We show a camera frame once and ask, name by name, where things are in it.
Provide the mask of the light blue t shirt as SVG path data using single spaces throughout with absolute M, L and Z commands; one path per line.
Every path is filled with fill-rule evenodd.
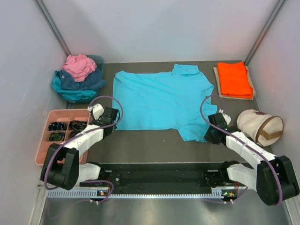
M 204 142 L 206 122 L 218 107 L 205 97 L 214 85 L 198 66 L 175 64 L 170 72 L 117 72 L 113 80 L 113 108 L 124 112 L 117 129 L 175 129 L 184 141 Z

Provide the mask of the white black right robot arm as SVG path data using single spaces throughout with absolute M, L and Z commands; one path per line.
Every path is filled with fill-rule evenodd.
M 218 184 L 241 183 L 257 192 L 268 206 L 277 205 L 286 199 L 300 194 L 300 188 L 291 160 L 286 156 L 278 157 L 265 151 L 248 139 L 243 132 L 227 125 L 222 113 L 208 116 L 209 129 L 204 139 L 212 144 L 223 144 L 244 158 L 250 167 L 238 161 L 225 161 L 217 174 L 206 173 L 211 187 Z

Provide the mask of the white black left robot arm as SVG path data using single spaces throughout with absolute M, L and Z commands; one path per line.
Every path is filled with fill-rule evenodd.
M 96 186 L 106 182 L 106 174 L 96 163 L 79 164 L 89 148 L 109 136 L 120 122 L 123 111 L 100 104 L 88 107 L 92 121 L 87 127 L 62 144 L 49 146 L 40 180 L 47 190 L 62 188 L 71 190 L 75 185 L 91 181 Z

